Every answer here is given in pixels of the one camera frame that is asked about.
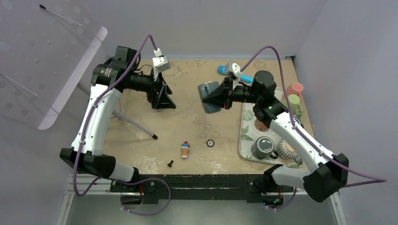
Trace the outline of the grey-blue ceramic mug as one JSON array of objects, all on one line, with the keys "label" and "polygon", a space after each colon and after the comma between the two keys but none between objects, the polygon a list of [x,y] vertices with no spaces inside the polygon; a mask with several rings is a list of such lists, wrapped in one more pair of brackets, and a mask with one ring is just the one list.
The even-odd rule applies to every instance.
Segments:
[{"label": "grey-blue ceramic mug", "polygon": [[200,102],[204,112],[207,114],[218,113],[221,111],[221,107],[210,100],[210,98],[213,97],[213,91],[218,87],[218,82],[207,82],[198,86]]}]

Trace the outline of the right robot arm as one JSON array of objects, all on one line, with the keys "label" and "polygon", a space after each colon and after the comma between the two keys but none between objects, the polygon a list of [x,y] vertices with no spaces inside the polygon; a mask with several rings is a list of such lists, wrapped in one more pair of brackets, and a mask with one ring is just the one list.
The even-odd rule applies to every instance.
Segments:
[{"label": "right robot arm", "polygon": [[276,82],[268,71],[258,71],[250,86],[235,85],[237,76],[229,74],[221,83],[207,82],[198,86],[202,107],[208,114],[230,109],[233,102],[253,103],[255,117],[285,140],[306,164],[307,169],[294,169],[278,164],[266,170],[261,182],[263,192],[280,186],[303,189],[316,202],[323,202],[347,185],[349,159],[322,147],[289,114],[276,97]]}]

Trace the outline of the pink ceramic mug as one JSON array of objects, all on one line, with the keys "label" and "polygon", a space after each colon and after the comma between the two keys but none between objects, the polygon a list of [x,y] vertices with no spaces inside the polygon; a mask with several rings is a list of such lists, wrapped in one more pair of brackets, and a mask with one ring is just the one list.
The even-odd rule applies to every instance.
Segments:
[{"label": "pink ceramic mug", "polygon": [[291,84],[289,87],[287,87],[285,89],[285,93],[287,94],[287,96],[294,94],[297,95],[300,99],[300,101],[303,101],[303,96],[302,96],[302,92],[303,92],[303,85],[299,82],[294,82],[293,84]]}]

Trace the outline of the light green ceramic mug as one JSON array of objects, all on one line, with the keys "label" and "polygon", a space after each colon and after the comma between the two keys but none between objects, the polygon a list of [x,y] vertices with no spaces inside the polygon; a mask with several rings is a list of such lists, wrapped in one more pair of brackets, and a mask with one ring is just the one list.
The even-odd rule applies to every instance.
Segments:
[{"label": "light green ceramic mug", "polygon": [[296,94],[290,94],[288,96],[288,101],[291,106],[291,112],[297,116],[301,116],[303,114],[303,109],[301,107],[300,97]]}]

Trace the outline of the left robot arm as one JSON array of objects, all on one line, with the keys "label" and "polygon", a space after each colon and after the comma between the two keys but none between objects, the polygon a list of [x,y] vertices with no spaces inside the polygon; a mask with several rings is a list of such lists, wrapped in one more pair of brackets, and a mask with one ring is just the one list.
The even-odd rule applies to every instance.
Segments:
[{"label": "left robot arm", "polygon": [[118,163],[116,158],[103,153],[107,127],[113,110],[125,89],[146,93],[153,109],[175,109],[172,94],[162,72],[171,68],[160,49],[154,50],[153,68],[149,75],[137,72],[137,63],[130,71],[127,67],[137,51],[118,46],[114,57],[99,64],[92,73],[90,99],[82,125],[69,148],[60,151],[60,158],[79,172],[100,178],[121,180],[129,192],[140,185],[138,169]]}]

